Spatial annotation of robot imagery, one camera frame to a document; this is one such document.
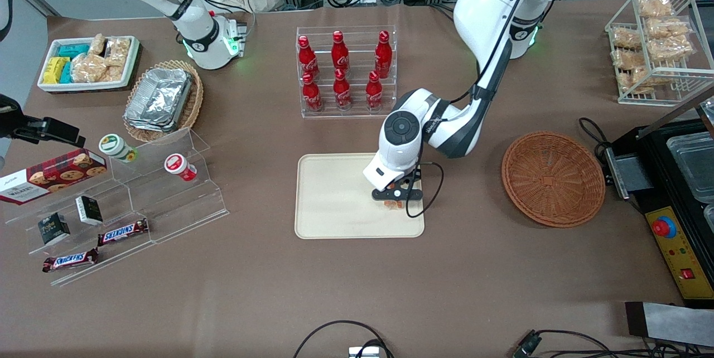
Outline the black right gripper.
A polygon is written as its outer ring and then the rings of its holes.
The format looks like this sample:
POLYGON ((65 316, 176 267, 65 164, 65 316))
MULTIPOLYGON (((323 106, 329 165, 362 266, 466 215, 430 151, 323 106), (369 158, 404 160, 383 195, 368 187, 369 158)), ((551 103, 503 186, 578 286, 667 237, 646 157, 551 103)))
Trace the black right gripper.
POLYGON ((60 120, 44 117, 26 117, 20 104, 9 96, 1 94, 1 137, 39 144, 54 141, 83 148, 86 138, 79 134, 79 128, 60 120))

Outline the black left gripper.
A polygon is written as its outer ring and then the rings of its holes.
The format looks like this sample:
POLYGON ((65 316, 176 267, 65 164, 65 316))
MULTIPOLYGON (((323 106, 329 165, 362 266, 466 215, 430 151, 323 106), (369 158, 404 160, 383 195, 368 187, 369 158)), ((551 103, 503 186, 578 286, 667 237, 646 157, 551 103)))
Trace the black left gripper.
POLYGON ((403 191, 404 201, 421 201, 423 200, 423 191, 420 188, 413 188, 414 182, 421 180, 421 170, 413 170, 406 173, 403 177, 394 180, 386 190, 372 190, 372 199, 375 201, 391 201, 392 191, 403 191))

